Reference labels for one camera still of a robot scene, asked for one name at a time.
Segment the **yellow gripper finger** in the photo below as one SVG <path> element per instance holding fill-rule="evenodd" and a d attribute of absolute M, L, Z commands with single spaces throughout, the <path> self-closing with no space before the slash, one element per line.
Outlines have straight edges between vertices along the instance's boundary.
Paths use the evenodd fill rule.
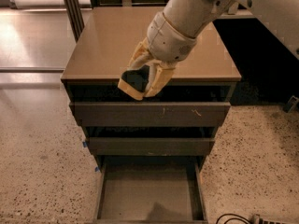
<path fill-rule="evenodd" d="M 174 75 L 176 63 L 156 62 L 149 67 L 149 83 L 144 96 L 146 98 L 157 95 Z"/>
<path fill-rule="evenodd" d="M 153 56 L 149 51 L 149 41 L 145 38 L 135 48 L 135 51 L 128 63 L 128 70 L 139 70 L 147 62 L 151 61 Z"/>

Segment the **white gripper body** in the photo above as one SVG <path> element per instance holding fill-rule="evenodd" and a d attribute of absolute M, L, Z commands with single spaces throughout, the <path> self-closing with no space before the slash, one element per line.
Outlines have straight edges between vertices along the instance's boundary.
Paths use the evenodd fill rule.
<path fill-rule="evenodd" d="M 158 12 L 147 31 L 149 52 L 157 60 L 174 63 L 185 60 L 196 45 L 195 38 L 178 32 L 166 20 L 162 12 Z"/>

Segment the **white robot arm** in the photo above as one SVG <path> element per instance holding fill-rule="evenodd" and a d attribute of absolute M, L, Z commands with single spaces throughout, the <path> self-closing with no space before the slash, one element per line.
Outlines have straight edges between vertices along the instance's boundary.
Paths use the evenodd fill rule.
<path fill-rule="evenodd" d="M 204 28 L 224 13 L 244 7 L 293 54 L 299 50 L 299 0 L 169 0 L 135 48 L 118 88 L 141 100 L 169 82 Z"/>

